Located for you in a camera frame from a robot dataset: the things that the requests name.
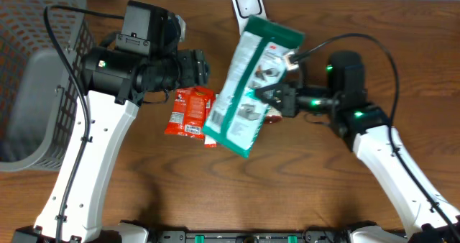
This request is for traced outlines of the green lid jar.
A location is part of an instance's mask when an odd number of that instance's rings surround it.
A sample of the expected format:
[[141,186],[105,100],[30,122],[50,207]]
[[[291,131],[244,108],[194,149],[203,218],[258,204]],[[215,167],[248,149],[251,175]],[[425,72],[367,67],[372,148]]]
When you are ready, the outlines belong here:
[[272,106],[267,108],[267,113],[264,117],[265,124],[274,124],[282,121],[282,114],[280,111]]

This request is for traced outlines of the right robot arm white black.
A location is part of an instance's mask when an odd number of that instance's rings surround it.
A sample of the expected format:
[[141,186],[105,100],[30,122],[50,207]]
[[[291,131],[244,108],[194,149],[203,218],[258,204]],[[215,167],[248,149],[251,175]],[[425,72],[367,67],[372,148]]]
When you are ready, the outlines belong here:
[[368,224],[344,233],[346,242],[458,242],[459,210],[437,191],[403,145],[382,108],[367,98],[361,56],[338,51],[328,59],[325,87],[276,83],[254,95],[284,117],[325,114],[341,138],[377,179],[403,224],[405,235]]

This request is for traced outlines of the red snack bag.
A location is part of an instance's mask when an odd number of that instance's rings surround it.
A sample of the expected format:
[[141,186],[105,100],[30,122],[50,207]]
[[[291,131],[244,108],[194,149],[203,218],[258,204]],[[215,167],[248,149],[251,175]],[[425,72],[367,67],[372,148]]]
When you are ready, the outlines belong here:
[[178,89],[165,134],[203,140],[202,128],[214,98],[214,92],[202,86]]

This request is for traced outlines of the green white wipes pack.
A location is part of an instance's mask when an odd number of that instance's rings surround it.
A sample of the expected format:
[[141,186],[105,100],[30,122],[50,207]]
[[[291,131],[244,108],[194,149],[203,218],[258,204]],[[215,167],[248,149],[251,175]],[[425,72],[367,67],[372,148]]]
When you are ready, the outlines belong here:
[[287,66],[283,56],[303,43],[302,32],[261,17],[249,18],[226,77],[203,125],[203,133],[247,158],[269,105],[255,91],[278,83]]

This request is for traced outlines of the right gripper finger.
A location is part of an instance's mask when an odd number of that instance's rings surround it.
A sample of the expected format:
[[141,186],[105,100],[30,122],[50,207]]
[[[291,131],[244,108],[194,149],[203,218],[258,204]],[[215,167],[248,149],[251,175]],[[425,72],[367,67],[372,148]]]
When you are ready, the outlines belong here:
[[267,98],[267,97],[262,96],[262,97],[259,97],[259,100],[264,104],[268,104],[269,106],[271,106],[274,109],[282,110],[282,100],[279,99],[276,96],[271,97],[271,98]]
[[269,86],[256,88],[254,95],[257,98],[279,98],[282,97],[286,85],[284,83],[276,83]]

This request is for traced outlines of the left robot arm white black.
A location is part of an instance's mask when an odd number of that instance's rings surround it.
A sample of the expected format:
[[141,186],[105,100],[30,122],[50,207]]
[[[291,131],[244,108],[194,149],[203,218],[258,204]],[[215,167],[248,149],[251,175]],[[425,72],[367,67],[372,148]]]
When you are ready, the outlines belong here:
[[51,196],[13,242],[91,242],[103,230],[106,192],[121,143],[147,92],[203,86],[202,50],[144,53],[95,47],[82,59],[83,102]]

